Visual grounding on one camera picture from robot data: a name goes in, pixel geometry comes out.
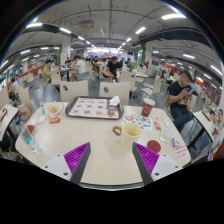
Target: hair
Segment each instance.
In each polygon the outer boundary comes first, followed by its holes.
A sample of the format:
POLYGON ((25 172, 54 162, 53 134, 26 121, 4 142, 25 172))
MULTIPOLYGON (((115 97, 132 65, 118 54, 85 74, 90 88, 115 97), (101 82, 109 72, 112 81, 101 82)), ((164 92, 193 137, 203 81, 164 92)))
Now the hair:
POLYGON ((115 61, 115 60, 117 60, 117 57, 116 57, 116 56, 113 56, 113 57, 111 58, 111 61, 115 61))
POLYGON ((47 59, 45 64, 47 65, 48 63, 51 63, 51 60, 50 59, 47 59))
POLYGON ((80 56, 79 55, 75 55, 74 56, 74 59, 76 60, 76 59, 80 59, 80 56))
POLYGON ((183 71, 182 74, 185 74, 185 75, 189 78, 189 80, 190 80, 191 82, 193 82, 190 72, 188 72, 188 71, 183 71))

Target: plastic bottle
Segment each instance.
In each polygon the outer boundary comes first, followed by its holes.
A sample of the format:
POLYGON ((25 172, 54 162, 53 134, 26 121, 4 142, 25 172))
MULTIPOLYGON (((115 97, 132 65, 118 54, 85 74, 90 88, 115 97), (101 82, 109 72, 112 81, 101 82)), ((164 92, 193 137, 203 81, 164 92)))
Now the plastic bottle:
POLYGON ((37 150, 39 149, 39 144, 31 135, 26 125, 23 122, 21 122, 19 118, 16 119, 16 125, 17 125, 16 129, 18 134, 24 140, 24 142, 28 145, 30 150, 33 152, 37 152, 37 150))

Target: bag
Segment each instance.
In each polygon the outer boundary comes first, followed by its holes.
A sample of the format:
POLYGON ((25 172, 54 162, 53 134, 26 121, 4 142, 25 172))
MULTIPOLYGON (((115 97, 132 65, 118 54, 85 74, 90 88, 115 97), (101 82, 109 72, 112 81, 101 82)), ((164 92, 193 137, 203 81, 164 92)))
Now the bag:
POLYGON ((24 105, 19 105, 17 108, 19 109, 19 119, 26 123, 31 117, 31 110, 24 105))

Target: table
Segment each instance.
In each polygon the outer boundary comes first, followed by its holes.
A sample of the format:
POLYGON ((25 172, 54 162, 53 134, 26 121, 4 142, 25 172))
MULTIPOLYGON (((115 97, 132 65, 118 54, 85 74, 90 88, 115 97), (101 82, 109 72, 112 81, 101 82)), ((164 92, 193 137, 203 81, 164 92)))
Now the table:
POLYGON ((74 71, 74 68, 68 68, 68 69, 61 69, 60 72, 67 72, 67 81, 69 82, 69 72, 74 71))
POLYGON ((2 122, 1 122, 1 126, 0 126, 0 132, 1 132, 0 133, 0 141, 4 137, 5 132, 8 131, 8 133, 11 136, 11 138, 13 139, 13 141, 16 142, 16 137, 13 134, 12 130, 10 129, 10 124, 11 124, 12 120, 19 113, 19 110, 16 107, 12 107, 12 106, 7 105, 7 104, 4 106, 4 108, 6 108, 8 110, 8 115, 5 115, 5 117, 3 118, 2 122))
POLYGON ((216 125, 214 122, 211 120, 209 121, 205 115, 202 113, 202 111, 193 113, 193 117, 200 123, 202 126, 201 131, 198 133, 198 135, 194 138, 194 140, 188 145, 188 149, 190 149, 196 141, 203 135, 203 133, 206 131, 208 136, 210 137, 211 141, 214 141, 214 136, 212 135, 212 132, 214 131, 216 125))
MULTIPOLYGON (((140 114, 142 107, 124 106, 126 112, 140 114)), ((41 116, 39 108, 33 117, 41 116)), ((64 113, 60 116, 60 124, 45 123, 35 127, 33 135, 39 143, 41 149, 38 154, 31 152, 23 140, 19 137, 16 142, 16 149, 28 160, 38 167, 42 167, 54 155, 66 154, 72 149, 91 143, 91 154, 84 170, 81 184, 103 185, 103 186, 127 186, 129 184, 142 183, 140 171, 138 169, 132 149, 125 149, 120 143, 120 137, 112 132, 114 126, 121 126, 120 120, 85 119, 71 118, 64 113)), ((169 119, 166 113, 154 108, 150 118, 158 120, 161 127, 165 128, 164 119, 169 119)), ((184 143, 179 132, 172 122, 169 130, 176 133, 176 137, 184 143)), ((148 141, 156 139, 161 144, 161 153, 169 154, 181 166, 190 162, 190 156, 183 160, 178 160, 172 146, 159 140, 160 131, 153 125, 153 132, 142 132, 137 143, 144 146, 148 141)))

